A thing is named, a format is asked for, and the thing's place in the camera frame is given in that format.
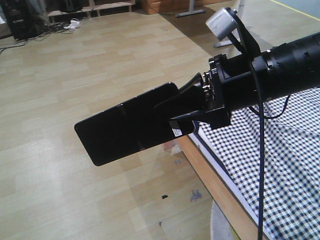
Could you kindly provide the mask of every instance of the black speaker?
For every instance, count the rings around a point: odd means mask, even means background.
[[[43,32],[44,22],[28,0],[0,0],[0,3],[15,39],[34,38]]]

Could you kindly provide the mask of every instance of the white label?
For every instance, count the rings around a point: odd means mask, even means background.
[[[169,121],[169,124],[171,126],[174,136],[179,137],[182,135],[182,131],[180,130],[180,127],[176,121]]]

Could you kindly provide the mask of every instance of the wooden floor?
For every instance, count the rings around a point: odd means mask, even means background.
[[[266,46],[320,31],[272,1],[245,4],[243,21]],[[156,146],[96,167],[74,124],[168,81],[182,86],[211,55],[238,54],[214,49],[204,25],[223,6],[237,1],[177,19],[96,17],[0,55],[1,240],[210,239],[212,198],[181,152]]]

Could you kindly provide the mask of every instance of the checkered cloth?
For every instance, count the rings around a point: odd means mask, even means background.
[[[280,113],[285,99],[265,103],[265,115]],[[259,117],[245,108],[231,122],[200,127],[258,215]],[[292,95],[280,118],[265,120],[264,186],[264,227],[273,239],[320,239],[320,88]]]

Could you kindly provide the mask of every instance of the black cable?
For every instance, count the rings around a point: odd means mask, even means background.
[[[262,240],[264,234],[264,191],[265,191],[265,114],[264,114],[264,102],[263,102],[263,89],[260,85],[257,73],[252,65],[252,62],[248,61],[250,71],[252,73],[257,95],[258,95],[258,107],[259,107],[259,153],[260,153],[260,164],[259,164],[259,210],[258,210],[258,234],[257,239]]]
[[[288,102],[289,102],[289,98],[291,97],[291,95],[288,95],[285,99],[285,102],[284,102],[284,105],[283,105],[283,109],[282,111],[278,114],[278,115],[275,115],[275,116],[263,116],[264,119],[277,119],[279,117],[281,117],[282,114],[284,114],[284,112],[286,111],[287,109],[287,106],[288,106]],[[255,114],[255,115],[258,115],[259,116],[259,112],[257,110],[255,110],[252,106],[249,107],[249,109]]]
[[[21,42],[15,42],[11,45],[5,46],[5,47],[1,47],[0,48],[0,55],[4,52],[4,50],[6,49],[11,49],[11,48],[18,48],[18,47],[22,47],[25,46],[28,42],[35,40],[37,42],[43,41],[44,39],[46,39],[47,37],[49,37],[51,34],[72,34],[73,33],[73,29],[69,29],[69,28],[64,28],[66,26],[68,26],[69,23],[68,22],[57,22],[57,23],[53,23],[51,25],[45,25],[43,27],[43,33],[36,36],[36,37],[32,37],[32,38],[28,38],[24,41]]]

